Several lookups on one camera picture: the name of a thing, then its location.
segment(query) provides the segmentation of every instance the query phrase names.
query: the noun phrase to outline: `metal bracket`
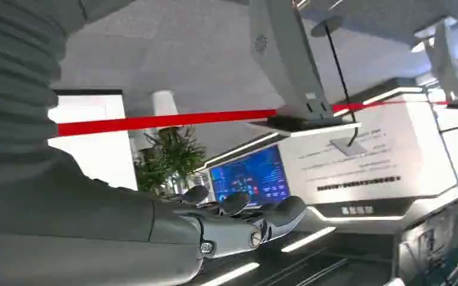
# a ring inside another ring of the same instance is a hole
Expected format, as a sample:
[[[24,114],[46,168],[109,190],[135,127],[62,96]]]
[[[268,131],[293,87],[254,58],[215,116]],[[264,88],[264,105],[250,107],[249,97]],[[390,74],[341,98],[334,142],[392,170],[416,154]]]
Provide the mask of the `metal bracket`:
[[[445,92],[447,108],[458,109],[458,65],[453,55],[450,27],[457,23],[453,17],[440,21],[415,33],[422,40],[431,62],[431,72]]]

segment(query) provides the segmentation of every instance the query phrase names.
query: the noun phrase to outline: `led light strip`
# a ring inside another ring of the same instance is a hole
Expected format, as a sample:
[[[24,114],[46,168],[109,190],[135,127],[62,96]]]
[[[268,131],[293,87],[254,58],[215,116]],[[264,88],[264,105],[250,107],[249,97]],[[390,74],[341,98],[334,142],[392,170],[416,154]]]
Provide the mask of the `led light strip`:
[[[238,276],[241,276],[247,272],[250,272],[254,269],[256,269],[257,267],[259,267],[259,263],[255,263],[255,262],[252,262],[252,263],[248,263],[246,265],[243,265],[242,267],[238,268],[238,269],[235,269],[229,273],[226,273],[220,277],[217,277],[211,281],[208,281],[204,284],[202,284],[201,286],[219,286],[223,283],[226,283],[227,281],[229,280],[232,280]]]
[[[238,153],[239,151],[243,151],[243,150],[245,150],[245,149],[247,149],[247,148],[249,148],[249,147],[252,147],[252,146],[254,146],[254,145],[256,145],[256,144],[259,144],[259,143],[261,143],[261,142],[264,142],[264,141],[266,141],[266,140],[268,140],[268,139],[271,139],[271,138],[273,138],[273,137],[276,137],[276,136],[278,136],[278,135],[279,135],[278,133],[269,134],[268,136],[262,137],[262,138],[259,139],[259,140],[250,142],[250,143],[248,143],[248,144],[246,144],[246,145],[244,145],[244,146],[241,146],[241,147],[239,147],[239,148],[236,148],[236,149],[234,149],[234,150],[232,150],[232,151],[230,151],[230,152],[227,152],[227,153],[222,154],[222,155],[220,155],[220,156],[218,156],[218,157],[215,157],[215,158],[213,158],[213,159],[210,159],[210,160],[208,160],[208,161],[205,162],[205,164],[203,165],[203,167],[200,167],[200,168],[196,169],[194,172],[200,172],[200,171],[206,169],[206,166],[207,166],[209,163],[213,163],[213,162],[218,161],[218,160],[220,160],[220,159],[226,158],[227,156],[230,156],[230,155],[232,155],[232,154]]]
[[[336,228],[334,226],[330,226],[330,227],[327,227],[327,228],[324,228],[320,231],[317,231],[316,233],[312,234],[312,235],[309,235],[305,238],[303,238],[302,240],[299,240],[287,247],[284,247],[281,252],[291,252],[291,251],[294,251],[300,247],[303,247],[305,245],[307,245],[308,243],[311,243],[312,241],[315,241],[325,235],[328,235],[330,234],[331,232],[335,231]]]
[[[297,137],[310,136],[310,135],[315,135],[315,134],[322,134],[322,133],[328,133],[328,132],[334,132],[334,131],[340,131],[340,130],[346,130],[346,129],[353,129],[353,128],[357,128],[361,126],[362,126],[362,123],[360,122],[346,123],[346,124],[336,125],[332,127],[324,127],[324,128],[319,128],[319,129],[310,129],[310,130],[305,130],[305,131],[291,132],[290,134],[285,132],[285,135],[288,135],[292,138],[297,138]]]
[[[348,108],[344,108],[344,109],[342,109],[342,110],[340,110],[340,111],[335,112],[335,113],[333,114],[333,116],[334,116],[334,117],[340,116],[340,115],[345,114],[345,113],[347,113],[347,112],[349,112],[349,111],[350,111],[350,110],[349,110]]]
[[[370,103],[373,103],[375,101],[379,101],[379,100],[382,100],[384,98],[387,98],[387,97],[390,97],[392,95],[395,95],[399,92],[422,92],[423,89],[422,88],[417,88],[417,87],[400,87],[400,88],[395,88],[391,91],[388,91],[388,92],[384,92],[380,95],[377,95],[375,97],[372,97],[370,98],[369,100],[365,100],[363,101],[363,104],[364,105],[367,105],[367,104],[370,104]]]
[[[404,216],[359,216],[359,217],[325,217],[315,207],[308,207],[321,220],[326,222],[356,222],[368,220],[401,220]]]

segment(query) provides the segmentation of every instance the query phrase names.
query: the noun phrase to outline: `white pillar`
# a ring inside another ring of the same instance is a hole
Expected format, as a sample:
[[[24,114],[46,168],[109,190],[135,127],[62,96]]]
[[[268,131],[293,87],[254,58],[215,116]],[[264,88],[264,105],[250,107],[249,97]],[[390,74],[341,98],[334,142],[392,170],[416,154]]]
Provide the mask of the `white pillar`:
[[[152,93],[153,113],[155,116],[178,115],[175,104],[174,93],[169,90],[156,91]]]

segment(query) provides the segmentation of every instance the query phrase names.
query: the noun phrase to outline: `robotic arm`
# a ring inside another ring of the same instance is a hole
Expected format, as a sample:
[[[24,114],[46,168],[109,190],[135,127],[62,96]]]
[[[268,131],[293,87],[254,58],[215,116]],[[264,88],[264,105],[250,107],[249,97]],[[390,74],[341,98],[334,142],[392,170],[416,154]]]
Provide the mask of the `robotic arm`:
[[[0,285],[178,285],[290,232],[305,204],[225,217],[111,188],[49,147],[67,37],[130,0],[0,0]]]

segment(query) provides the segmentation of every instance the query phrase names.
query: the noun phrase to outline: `ceiling light fixture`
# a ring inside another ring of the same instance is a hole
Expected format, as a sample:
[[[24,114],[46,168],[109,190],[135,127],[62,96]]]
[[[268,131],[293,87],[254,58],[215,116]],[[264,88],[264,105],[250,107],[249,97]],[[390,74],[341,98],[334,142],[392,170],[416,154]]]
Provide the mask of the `ceiling light fixture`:
[[[373,103],[373,102],[376,102],[376,101],[379,101],[379,100],[382,100],[384,98],[387,98],[387,97],[391,97],[399,92],[423,92],[423,89],[422,88],[419,88],[419,87],[399,87],[399,88],[395,88],[391,91],[388,91],[388,92],[384,92],[380,95],[377,95],[375,97],[372,97],[370,98],[369,100],[365,100],[363,102],[364,105],[367,105],[367,104],[370,104],[370,103]]]
[[[316,233],[312,234],[312,235],[309,235],[305,238],[303,238],[302,240],[299,240],[287,247],[284,247],[281,252],[291,252],[291,251],[294,251],[300,247],[303,247],[305,245],[307,245],[308,243],[311,243],[312,241],[315,241],[325,235],[328,235],[330,234],[331,232],[335,231],[336,230],[336,227],[334,226],[330,226],[328,228],[324,228],[320,231],[317,231]]]
[[[358,216],[358,217],[325,217],[315,207],[308,207],[318,218],[326,222],[362,222],[379,220],[401,220],[404,216]]]
[[[434,38],[429,38],[429,45],[434,46]],[[416,53],[416,52],[422,52],[426,49],[426,46],[424,45],[424,41],[420,41],[417,45],[415,45],[412,49],[411,52]]]
[[[220,277],[217,277],[211,281],[208,281],[204,284],[202,284],[201,286],[219,286],[223,283],[226,283],[227,281],[229,280],[232,280],[238,276],[241,276],[247,272],[250,272],[254,269],[256,269],[257,267],[259,267],[259,263],[255,263],[255,262],[252,262],[252,263],[248,263],[246,265],[243,265],[242,267],[240,268],[237,268],[231,272],[228,272]]]
[[[336,8],[336,6],[338,6],[339,4],[341,4],[341,2],[343,2],[343,0],[338,0],[338,1],[336,1],[336,3],[334,3],[334,4],[328,9],[328,11],[330,11],[330,10]]]
[[[405,286],[403,280],[401,278],[394,278],[390,280],[387,284],[384,286]]]
[[[252,147],[252,146],[254,146],[254,145],[256,145],[256,144],[259,144],[259,143],[261,143],[261,142],[264,142],[264,141],[266,141],[266,140],[268,140],[268,139],[271,139],[271,138],[273,138],[273,137],[276,137],[276,136],[278,136],[278,135],[279,135],[278,133],[269,134],[269,135],[267,135],[267,136],[262,137],[261,139],[258,139],[258,140],[256,140],[256,141],[252,141],[252,142],[250,142],[250,143],[248,143],[248,144],[246,144],[246,145],[244,145],[244,146],[241,146],[241,147],[236,148],[236,149],[234,149],[234,150],[232,150],[232,151],[229,151],[229,152],[227,152],[227,153],[225,153],[225,154],[222,154],[222,155],[220,155],[220,156],[217,156],[217,157],[215,157],[215,158],[212,158],[212,159],[206,161],[206,162],[204,163],[203,167],[200,167],[200,168],[196,169],[194,172],[201,172],[202,170],[206,169],[206,166],[207,166],[209,163],[213,163],[213,162],[218,161],[218,160],[220,160],[220,159],[226,158],[227,156],[230,156],[230,155],[232,155],[232,154],[238,153],[239,151],[243,151],[243,150],[245,150],[245,149],[247,149],[247,148],[249,148],[249,147]]]

